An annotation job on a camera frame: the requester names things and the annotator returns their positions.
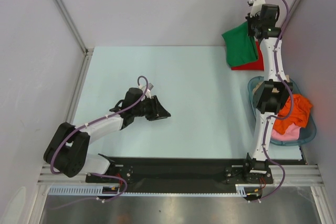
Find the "green t-shirt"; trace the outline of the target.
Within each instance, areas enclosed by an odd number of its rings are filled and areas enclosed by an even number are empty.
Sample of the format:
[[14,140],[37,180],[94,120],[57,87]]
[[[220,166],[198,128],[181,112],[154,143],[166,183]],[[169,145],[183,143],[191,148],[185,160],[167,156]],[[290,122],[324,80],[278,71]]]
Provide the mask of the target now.
[[239,67],[258,60],[256,42],[248,35],[247,22],[224,32],[222,38],[226,45],[226,61],[230,67]]

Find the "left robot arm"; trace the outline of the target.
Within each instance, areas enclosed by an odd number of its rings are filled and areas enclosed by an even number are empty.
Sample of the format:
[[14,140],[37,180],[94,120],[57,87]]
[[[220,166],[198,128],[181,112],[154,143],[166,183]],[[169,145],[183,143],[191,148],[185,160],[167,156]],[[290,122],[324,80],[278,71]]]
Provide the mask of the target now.
[[80,173],[98,174],[103,181],[110,182],[116,175],[113,160],[103,154],[89,154],[89,145],[128,127],[137,117],[156,121],[170,116],[157,96],[151,95],[145,87],[130,88],[107,115],[83,126],[68,122],[60,124],[43,159],[53,174],[64,174],[69,178]]

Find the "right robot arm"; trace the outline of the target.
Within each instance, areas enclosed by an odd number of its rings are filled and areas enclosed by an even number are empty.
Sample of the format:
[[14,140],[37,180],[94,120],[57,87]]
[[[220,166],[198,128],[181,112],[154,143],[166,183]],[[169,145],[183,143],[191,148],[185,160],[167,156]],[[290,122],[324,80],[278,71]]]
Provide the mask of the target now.
[[264,61],[264,79],[253,92],[252,105],[256,112],[254,140],[256,146],[247,154],[242,169],[243,179],[256,183],[271,175],[268,149],[278,113],[292,99],[293,84],[286,79],[282,66],[282,30],[277,27],[280,8],[265,0],[250,0],[251,11],[246,17],[248,35],[259,42]]

